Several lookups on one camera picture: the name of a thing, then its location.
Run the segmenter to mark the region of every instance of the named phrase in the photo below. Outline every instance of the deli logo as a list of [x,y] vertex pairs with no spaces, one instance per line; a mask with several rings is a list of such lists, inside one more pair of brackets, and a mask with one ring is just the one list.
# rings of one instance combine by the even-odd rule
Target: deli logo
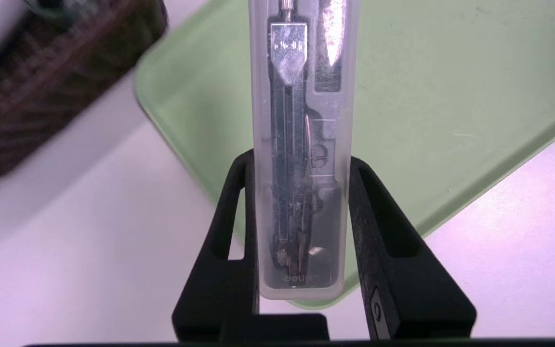
[[320,281],[320,275],[299,275],[299,276],[288,276],[284,277],[284,282],[309,282],[309,281]]

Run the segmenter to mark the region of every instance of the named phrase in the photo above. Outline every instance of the green plastic tray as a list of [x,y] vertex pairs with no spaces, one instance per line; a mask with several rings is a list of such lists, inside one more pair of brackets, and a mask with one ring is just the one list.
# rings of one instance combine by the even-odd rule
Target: green plastic tray
[[[555,140],[555,0],[361,6],[353,155],[427,235]],[[252,147],[247,13],[247,0],[211,2],[136,72],[139,103],[214,202]],[[352,240],[346,252],[345,294]]]

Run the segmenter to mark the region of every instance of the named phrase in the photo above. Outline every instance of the clear plastic case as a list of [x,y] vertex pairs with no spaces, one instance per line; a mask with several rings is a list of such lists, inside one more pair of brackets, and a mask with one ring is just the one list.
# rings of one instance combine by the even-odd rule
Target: clear plastic case
[[260,293],[344,285],[358,0],[249,0]]

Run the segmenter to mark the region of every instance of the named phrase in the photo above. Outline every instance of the brown wicker basket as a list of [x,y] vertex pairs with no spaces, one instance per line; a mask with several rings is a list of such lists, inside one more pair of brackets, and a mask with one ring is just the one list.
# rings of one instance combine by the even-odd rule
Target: brown wicker basket
[[31,16],[0,58],[0,176],[136,64],[165,31],[161,0],[106,0],[68,31]]

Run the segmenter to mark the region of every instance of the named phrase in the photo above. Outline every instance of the white table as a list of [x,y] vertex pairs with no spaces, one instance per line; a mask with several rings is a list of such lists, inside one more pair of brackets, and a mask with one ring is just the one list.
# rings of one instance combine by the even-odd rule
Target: white table
[[[204,1],[166,0],[172,27]],[[132,86],[130,73],[0,179],[0,347],[176,340],[214,206]],[[555,336],[555,144],[426,242],[476,306],[473,336]],[[323,313],[333,339],[367,338],[359,291]]]

